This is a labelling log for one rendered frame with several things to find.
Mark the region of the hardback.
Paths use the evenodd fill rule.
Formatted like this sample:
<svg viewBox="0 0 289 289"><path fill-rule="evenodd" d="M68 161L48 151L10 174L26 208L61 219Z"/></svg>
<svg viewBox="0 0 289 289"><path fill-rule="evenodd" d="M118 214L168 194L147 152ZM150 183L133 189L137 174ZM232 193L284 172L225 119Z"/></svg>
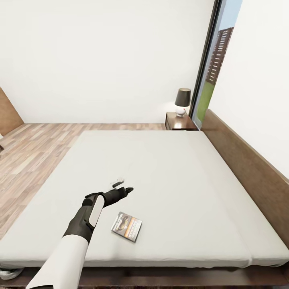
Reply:
<svg viewBox="0 0 289 289"><path fill-rule="evenodd" d="M124 212L119 212L111 227L111 231L135 242L141 225L142 220L134 218Z"/></svg>

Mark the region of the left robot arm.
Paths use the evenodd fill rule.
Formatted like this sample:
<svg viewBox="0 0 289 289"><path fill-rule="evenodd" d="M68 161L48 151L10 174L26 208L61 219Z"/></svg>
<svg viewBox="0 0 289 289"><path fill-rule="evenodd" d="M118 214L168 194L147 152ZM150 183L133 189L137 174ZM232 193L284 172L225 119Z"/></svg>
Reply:
<svg viewBox="0 0 289 289"><path fill-rule="evenodd" d="M108 192L85 196L82 207L69 222L53 253L25 289L77 289L85 255L102 209L127 197L133 187L117 178L108 183Z"/></svg>

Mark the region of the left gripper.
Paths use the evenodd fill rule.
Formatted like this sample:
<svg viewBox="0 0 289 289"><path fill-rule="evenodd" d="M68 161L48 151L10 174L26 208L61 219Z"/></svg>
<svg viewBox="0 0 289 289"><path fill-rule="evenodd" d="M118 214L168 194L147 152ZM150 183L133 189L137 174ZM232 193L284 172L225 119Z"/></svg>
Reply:
<svg viewBox="0 0 289 289"><path fill-rule="evenodd" d="M118 202L120 199L123 199L125 197L127 197L128 193L130 193L133 190L133 187L121 187L117 190L113 190L113 191L108 191L108 193L110 193L112 195L112 203L114 204L116 202Z"/></svg>

